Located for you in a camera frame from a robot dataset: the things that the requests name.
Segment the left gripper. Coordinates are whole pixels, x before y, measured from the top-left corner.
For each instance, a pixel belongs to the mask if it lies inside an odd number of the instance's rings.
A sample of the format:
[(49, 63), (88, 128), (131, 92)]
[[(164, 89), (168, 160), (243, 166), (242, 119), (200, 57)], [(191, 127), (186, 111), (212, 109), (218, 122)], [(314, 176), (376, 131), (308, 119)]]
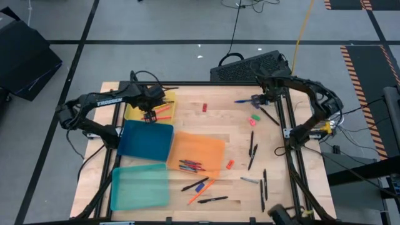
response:
[[(165, 93), (162, 86), (156, 84), (150, 87), (140, 84), (138, 86), (140, 95), (136, 98), (135, 105), (140, 110), (152, 110), (156, 106), (164, 104)], [(146, 123), (155, 123), (157, 116), (155, 111), (147, 111), (144, 113), (144, 121)]]

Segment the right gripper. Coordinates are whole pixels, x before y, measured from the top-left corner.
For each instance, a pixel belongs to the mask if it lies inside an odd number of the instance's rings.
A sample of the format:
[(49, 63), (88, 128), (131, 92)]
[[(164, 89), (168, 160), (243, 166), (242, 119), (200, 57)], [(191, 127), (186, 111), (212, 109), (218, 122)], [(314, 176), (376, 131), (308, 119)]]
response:
[(254, 101), (254, 107), (260, 109), (262, 106), (268, 106), (269, 102), (275, 102), (280, 95), (280, 88), (276, 86), (273, 77), (258, 77), (258, 83), (262, 89), (262, 94), (251, 96)]

